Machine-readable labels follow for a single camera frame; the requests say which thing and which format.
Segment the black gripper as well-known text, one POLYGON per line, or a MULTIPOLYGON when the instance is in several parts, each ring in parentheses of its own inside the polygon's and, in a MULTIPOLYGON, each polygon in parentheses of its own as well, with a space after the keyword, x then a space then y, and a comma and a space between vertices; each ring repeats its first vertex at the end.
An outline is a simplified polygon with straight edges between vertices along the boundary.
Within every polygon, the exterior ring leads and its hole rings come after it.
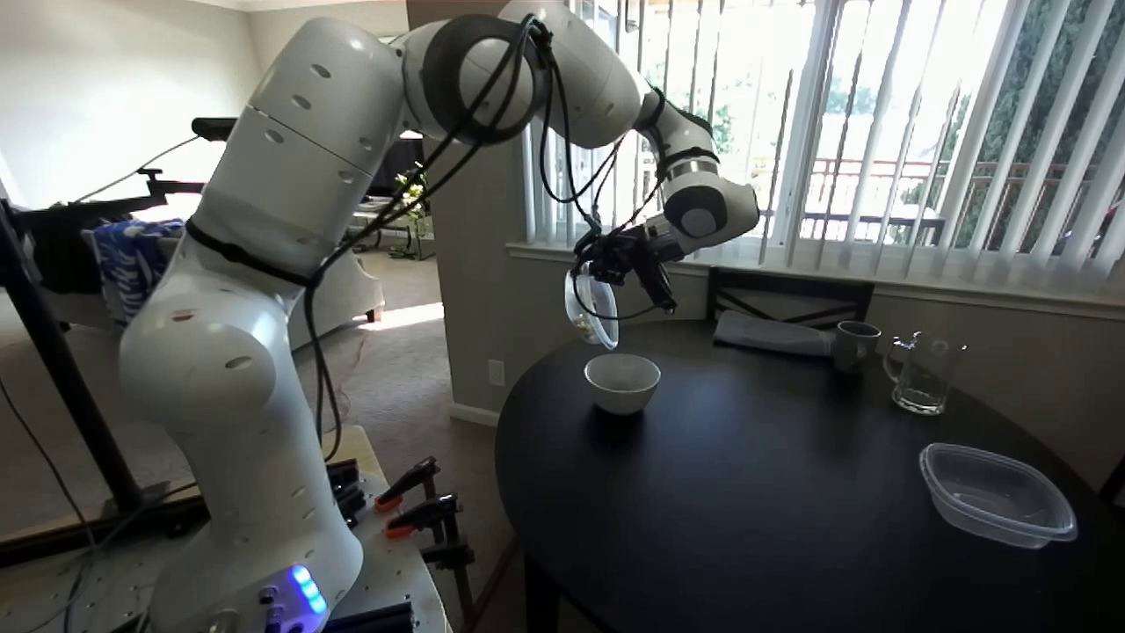
POLYGON ((670 283, 663 281, 661 264, 655 261, 651 240, 642 230, 610 230, 610 231, 587 231, 576 247, 576 268, 589 272, 589 312, 600 321, 617 316, 617 296, 610 281, 636 274, 642 290, 656 309, 674 309, 670 283))

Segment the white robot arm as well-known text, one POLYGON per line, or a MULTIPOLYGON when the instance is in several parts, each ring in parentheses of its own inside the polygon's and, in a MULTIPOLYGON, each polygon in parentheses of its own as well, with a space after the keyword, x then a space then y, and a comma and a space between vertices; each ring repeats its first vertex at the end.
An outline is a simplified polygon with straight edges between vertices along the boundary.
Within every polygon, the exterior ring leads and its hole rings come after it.
POLYGON ((181 240, 118 337, 118 385, 181 451, 206 525, 147 606, 150 633, 319 633, 365 548, 330 493, 287 321, 297 316, 390 144, 416 130, 469 149, 548 124, 576 149, 642 133, 661 214, 587 231, 580 272, 636 274, 669 303, 661 268, 760 222, 722 176, 710 126, 642 85, 555 0, 430 22, 383 41, 306 22, 234 116, 181 240))

